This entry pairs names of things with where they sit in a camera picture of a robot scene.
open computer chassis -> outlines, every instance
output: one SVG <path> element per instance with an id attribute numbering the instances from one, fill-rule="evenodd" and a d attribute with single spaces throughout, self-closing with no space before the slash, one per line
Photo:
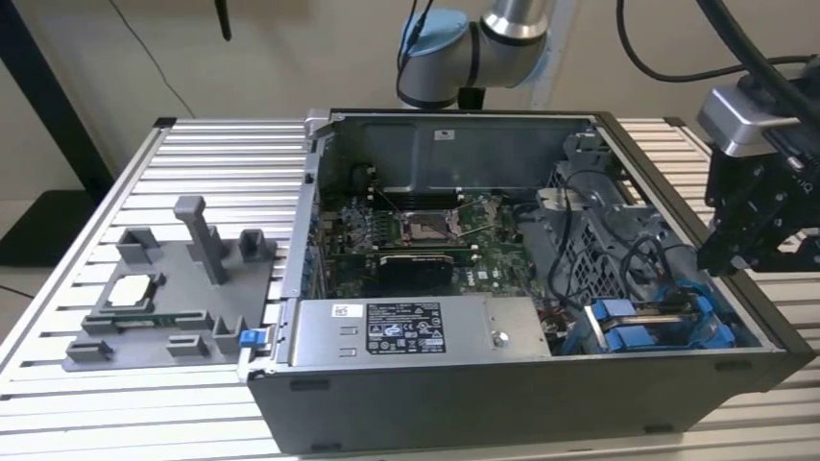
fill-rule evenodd
<path id="1" fill-rule="evenodd" d="M 686 430 L 814 354 L 607 113 L 310 117 L 279 323 L 247 363 L 315 453 Z"/>

warning sticker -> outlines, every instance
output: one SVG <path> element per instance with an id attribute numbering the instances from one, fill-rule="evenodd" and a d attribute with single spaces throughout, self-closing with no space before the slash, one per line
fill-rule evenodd
<path id="1" fill-rule="evenodd" d="M 368 304 L 367 343 L 372 354 L 447 352 L 442 305 Z"/>

metal table surface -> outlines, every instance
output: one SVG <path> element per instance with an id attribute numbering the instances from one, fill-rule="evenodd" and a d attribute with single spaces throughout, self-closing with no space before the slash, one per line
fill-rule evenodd
<path id="1" fill-rule="evenodd" d="M 626 119 L 624 128 L 690 206 L 703 205 L 708 153 L 687 128 Z M 296 188 L 303 122 L 187 120 L 155 128 L 114 192 L 0 346 L 0 458 L 294 459 L 279 454 L 236 366 L 68 374 L 60 361 L 119 260 L 128 226 L 187 238 L 172 207 L 202 194 L 224 237 L 262 228 L 279 242 L 266 318 L 276 319 Z M 752 275 L 820 350 L 820 273 Z M 684 434 L 544 445 L 363 456 L 374 460 L 820 459 L 820 359 L 771 392 L 735 397 Z"/>

blue latch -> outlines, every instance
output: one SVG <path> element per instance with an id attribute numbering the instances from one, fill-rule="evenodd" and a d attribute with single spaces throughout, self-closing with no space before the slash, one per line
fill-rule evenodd
<path id="1" fill-rule="evenodd" d="M 644 326 L 614 328 L 607 334 L 607 344 L 614 352 L 634 352 L 656 346 L 655 338 Z"/>
<path id="2" fill-rule="evenodd" d="M 598 300 L 592 305 L 595 318 L 600 321 L 612 317 L 636 315 L 636 308 L 630 300 Z"/>
<path id="3" fill-rule="evenodd" d="M 267 329 L 247 329 L 240 334 L 240 347 L 260 349 L 268 343 Z"/>

black stand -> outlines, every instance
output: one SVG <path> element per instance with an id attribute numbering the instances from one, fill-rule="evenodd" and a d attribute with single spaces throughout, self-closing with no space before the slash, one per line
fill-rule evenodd
<path id="1" fill-rule="evenodd" d="M 46 192 L 0 240 L 0 265 L 52 266 L 115 180 L 12 0 L 0 0 L 0 59 L 84 187 Z"/>

